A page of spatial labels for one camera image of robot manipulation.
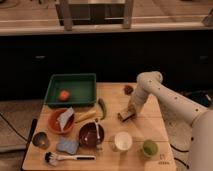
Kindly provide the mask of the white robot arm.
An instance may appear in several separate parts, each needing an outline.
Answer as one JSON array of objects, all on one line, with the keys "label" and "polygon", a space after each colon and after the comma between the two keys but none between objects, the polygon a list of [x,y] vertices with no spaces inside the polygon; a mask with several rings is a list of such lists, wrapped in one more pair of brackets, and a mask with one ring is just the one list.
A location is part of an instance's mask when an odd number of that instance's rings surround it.
[{"label": "white robot arm", "polygon": [[140,73],[128,107],[139,113],[153,94],[170,110],[179,113],[192,127],[188,171],[213,171],[213,110],[165,87],[162,81],[159,71]]}]

